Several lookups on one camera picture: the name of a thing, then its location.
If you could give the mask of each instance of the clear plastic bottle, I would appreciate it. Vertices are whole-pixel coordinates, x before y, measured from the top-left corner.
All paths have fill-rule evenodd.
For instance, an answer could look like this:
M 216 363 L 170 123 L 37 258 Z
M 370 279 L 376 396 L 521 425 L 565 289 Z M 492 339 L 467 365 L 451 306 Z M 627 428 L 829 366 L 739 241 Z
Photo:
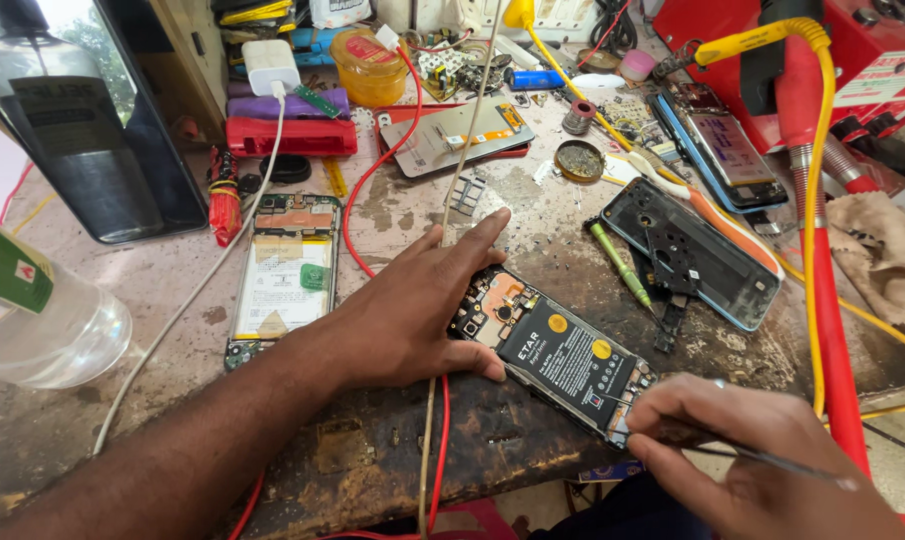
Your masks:
M 0 0 L 0 109 L 89 233 L 112 244 L 164 226 L 98 64 L 52 36 L 36 0 Z
M 119 360 L 133 333 L 122 301 L 0 229 L 0 276 L 12 273 L 0 279 L 0 294 L 10 291 L 10 299 L 42 306 L 35 313 L 0 298 L 0 381 L 74 387 Z

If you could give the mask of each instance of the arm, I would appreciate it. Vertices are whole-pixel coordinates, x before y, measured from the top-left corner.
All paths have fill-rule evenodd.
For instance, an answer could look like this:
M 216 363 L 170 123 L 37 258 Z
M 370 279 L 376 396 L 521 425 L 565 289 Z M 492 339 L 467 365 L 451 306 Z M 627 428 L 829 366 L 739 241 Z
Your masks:
M 505 261 L 490 246 L 508 221 L 504 208 L 443 249 L 434 227 L 333 313 L 38 497 L 0 539 L 199 538 L 332 396 L 456 370 L 504 381 L 494 352 L 450 341 L 446 325 L 470 276 Z
M 737 458 L 722 482 L 655 440 L 661 415 L 692 420 L 731 440 L 851 478 L 856 489 Z M 689 374 L 642 394 L 626 417 L 629 450 L 666 492 L 729 540 L 905 540 L 905 525 L 836 446 L 807 402 Z

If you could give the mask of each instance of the hand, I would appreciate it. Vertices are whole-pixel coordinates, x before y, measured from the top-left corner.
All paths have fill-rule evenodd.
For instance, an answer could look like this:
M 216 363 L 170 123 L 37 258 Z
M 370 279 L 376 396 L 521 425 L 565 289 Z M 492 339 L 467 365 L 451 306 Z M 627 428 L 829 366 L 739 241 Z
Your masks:
M 505 381 L 505 366 L 492 349 L 451 340 L 446 328 L 472 274 L 505 262 L 506 253 L 492 245 L 510 217 L 501 208 L 447 248 L 437 247 L 443 228 L 434 226 L 336 310 L 306 327 L 334 336 L 330 343 L 340 351 L 335 362 L 344 370 L 344 387 L 406 387 L 462 370 Z
M 737 458 L 722 482 L 657 442 L 660 417 L 693 420 L 758 450 L 851 478 L 855 491 Z M 639 397 L 626 417 L 629 450 L 659 485 L 723 538 L 905 538 L 905 525 L 846 458 L 805 401 L 680 374 Z

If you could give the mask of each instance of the green screwdriver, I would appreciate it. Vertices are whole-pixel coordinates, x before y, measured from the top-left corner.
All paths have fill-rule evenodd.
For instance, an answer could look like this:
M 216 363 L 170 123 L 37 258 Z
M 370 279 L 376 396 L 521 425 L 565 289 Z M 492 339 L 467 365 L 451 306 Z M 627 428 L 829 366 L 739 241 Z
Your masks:
M 613 260 L 615 270 L 618 271 L 619 276 L 622 276 L 622 279 L 626 282 L 627 288 L 632 291 L 633 296 L 636 297 L 636 300 L 638 300 L 644 308 L 649 308 L 653 319 L 659 323 L 659 315 L 656 315 L 656 311 L 652 309 L 652 301 L 649 300 L 649 293 L 645 292 L 645 289 L 642 288 L 642 283 L 638 282 L 638 278 L 636 277 L 636 274 L 633 273 L 632 268 L 629 268 L 629 266 L 622 261 L 622 257 L 619 256 L 619 253 L 615 251 L 613 241 L 609 240 L 609 236 L 599 222 L 599 216 L 590 217 L 582 224 L 582 226 L 583 228 L 588 229 L 596 240 L 599 240 L 599 243 L 602 244 L 602 249 L 606 250 L 606 253 L 609 254 L 609 259 Z

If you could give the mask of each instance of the blue cylindrical battery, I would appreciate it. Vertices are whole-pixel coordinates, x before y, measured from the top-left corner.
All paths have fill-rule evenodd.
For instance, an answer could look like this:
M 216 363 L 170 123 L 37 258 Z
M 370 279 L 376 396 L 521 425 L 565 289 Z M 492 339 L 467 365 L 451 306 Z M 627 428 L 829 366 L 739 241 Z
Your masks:
M 549 91 L 566 85 L 555 69 L 549 71 L 513 71 L 510 69 L 506 70 L 505 76 L 509 88 L 513 91 Z

